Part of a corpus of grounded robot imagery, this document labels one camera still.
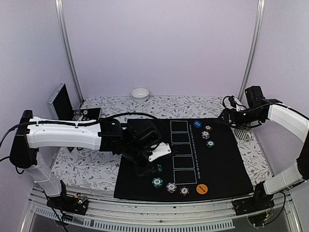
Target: floral pattern surface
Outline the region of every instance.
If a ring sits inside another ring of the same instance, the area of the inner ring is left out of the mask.
[[[146,102],[135,102],[130,97],[87,98],[83,109],[101,107],[101,117],[125,112],[149,113],[159,118],[204,118],[217,117],[223,107],[220,97],[199,96],[154,96]],[[122,116],[118,120],[144,116]],[[252,184],[271,177],[269,166],[254,134],[249,142],[237,138],[238,147]],[[72,152],[66,147],[59,150],[52,172],[67,185],[95,190],[114,191],[120,156],[111,152],[89,149]]]

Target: orange button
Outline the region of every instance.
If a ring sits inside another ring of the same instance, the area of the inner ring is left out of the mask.
[[[198,194],[201,194],[201,195],[204,195],[208,192],[208,188],[206,185],[204,184],[200,184],[197,186],[197,193]]]

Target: bowl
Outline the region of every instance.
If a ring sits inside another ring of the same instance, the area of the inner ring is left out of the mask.
[[[132,90],[131,96],[136,102],[145,102],[149,98],[149,90],[146,88],[136,88]]]

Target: black mat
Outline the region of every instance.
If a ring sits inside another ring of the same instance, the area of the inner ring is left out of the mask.
[[[138,125],[139,120],[141,119],[130,119],[128,123]],[[177,154],[157,159],[157,163],[162,165],[162,172],[146,177],[137,177],[132,163],[122,157],[114,197],[155,202],[190,202],[229,198],[253,192],[232,130],[213,118],[198,119],[203,124],[198,129],[193,125],[195,120],[161,119],[161,123],[156,122],[165,141],[173,142],[177,146]],[[212,126],[209,138],[215,143],[212,148],[206,147],[206,140],[201,137],[205,125]],[[155,188],[152,185],[155,177],[163,179],[162,187]],[[175,181],[177,191],[167,192],[167,183]],[[207,194],[197,193],[198,184],[208,187]],[[190,189],[187,196],[179,193],[182,186]]]

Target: white wall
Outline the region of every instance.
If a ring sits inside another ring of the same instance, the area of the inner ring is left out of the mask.
[[[276,98],[309,116],[309,1],[267,0],[260,39],[248,86],[260,85]],[[271,167],[278,173],[298,158],[301,142],[268,122],[256,129]],[[309,231],[309,184],[292,197],[303,231]]]
[[[0,137],[19,122],[25,109],[48,118],[46,101],[60,82],[68,84],[72,104],[77,97],[65,59],[54,0],[2,0],[0,7]],[[10,154],[13,133],[0,158]],[[45,149],[51,157],[54,149]],[[8,160],[0,163],[0,231],[16,232],[32,188]]]
[[[63,1],[85,97],[237,95],[257,0]]]

